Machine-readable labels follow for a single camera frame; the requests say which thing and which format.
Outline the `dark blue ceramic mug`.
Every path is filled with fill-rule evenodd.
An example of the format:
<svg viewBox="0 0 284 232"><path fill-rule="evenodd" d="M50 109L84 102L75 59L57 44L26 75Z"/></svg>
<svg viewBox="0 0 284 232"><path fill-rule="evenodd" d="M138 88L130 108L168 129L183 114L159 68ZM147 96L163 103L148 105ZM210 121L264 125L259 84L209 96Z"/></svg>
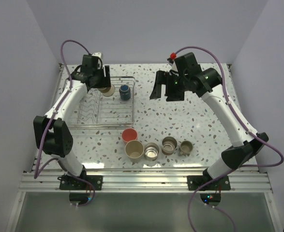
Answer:
<svg viewBox="0 0 284 232"><path fill-rule="evenodd" d="M131 98L131 89L128 85L121 85L119 93L122 101L128 101Z"/></svg>

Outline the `pink plastic cup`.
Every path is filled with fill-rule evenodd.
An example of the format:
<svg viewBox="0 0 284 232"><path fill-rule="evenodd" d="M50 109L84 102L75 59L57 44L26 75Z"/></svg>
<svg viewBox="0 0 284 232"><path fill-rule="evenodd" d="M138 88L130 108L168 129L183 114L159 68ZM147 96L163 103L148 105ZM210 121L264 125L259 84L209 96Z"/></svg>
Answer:
<svg viewBox="0 0 284 232"><path fill-rule="evenodd" d="M130 141L137 140L138 133L133 128L127 128L122 132L121 138L122 138L124 144L126 145Z"/></svg>

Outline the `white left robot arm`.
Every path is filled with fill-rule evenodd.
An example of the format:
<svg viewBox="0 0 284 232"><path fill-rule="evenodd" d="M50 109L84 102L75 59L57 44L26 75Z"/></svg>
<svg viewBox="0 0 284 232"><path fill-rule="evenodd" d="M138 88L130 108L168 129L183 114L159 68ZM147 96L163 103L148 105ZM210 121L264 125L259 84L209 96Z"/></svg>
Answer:
<svg viewBox="0 0 284 232"><path fill-rule="evenodd" d="M72 115L77 104L91 89L111 88L109 66L104 66L102 53L84 55L81 65L69 73L61 96L44 116L33 120L38 158L42 154L57 160L62 169L71 175L70 183L78 190L88 183L82 174L84 166L73 154L73 137L66 121Z"/></svg>

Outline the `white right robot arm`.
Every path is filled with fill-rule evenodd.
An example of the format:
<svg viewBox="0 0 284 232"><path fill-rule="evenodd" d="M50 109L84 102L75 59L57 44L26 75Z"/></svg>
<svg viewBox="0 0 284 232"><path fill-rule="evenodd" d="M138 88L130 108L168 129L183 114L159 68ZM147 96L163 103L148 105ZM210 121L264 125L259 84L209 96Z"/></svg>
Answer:
<svg viewBox="0 0 284 232"><path fill-rule="evenodd" d="M168 102L183 101L186 91L195 93L217 116L232 144L203 172L202 183L206 189L215 189L220 183L219 176L242 166L268 141L267 134L258 133L239 109L235 111L241 120L236 119L229 108L234 102L224 96L222 77L214 68L203 70L192 52L176 57L170 71L156 72L151 100L161 97L162 86Z"/></svg>

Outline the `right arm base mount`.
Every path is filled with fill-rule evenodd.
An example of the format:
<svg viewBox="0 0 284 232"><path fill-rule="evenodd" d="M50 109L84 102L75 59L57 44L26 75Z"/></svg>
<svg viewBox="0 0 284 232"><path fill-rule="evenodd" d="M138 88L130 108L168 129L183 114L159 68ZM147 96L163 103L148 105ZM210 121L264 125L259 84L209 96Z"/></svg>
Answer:
<svg viewBox="0 0 284 232"><path fill-rule="evenodd" d="M187 186L189 191L231 190L230 180L227 175L215 179L208 175L189 175L187 176Z"/></svg>

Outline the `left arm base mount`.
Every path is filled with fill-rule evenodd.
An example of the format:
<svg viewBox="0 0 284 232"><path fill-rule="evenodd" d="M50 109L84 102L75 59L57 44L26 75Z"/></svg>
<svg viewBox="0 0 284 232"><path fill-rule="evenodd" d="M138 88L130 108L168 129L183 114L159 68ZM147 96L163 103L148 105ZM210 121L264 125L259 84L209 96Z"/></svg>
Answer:
<svg viewBox="0 0 284 232"><path fill-rule="evenodd" d="M83 181L69 175L62 175L57 178L60 181L60 190L101 190L103 184L102 175L86 175L80 177Z"/></svg>

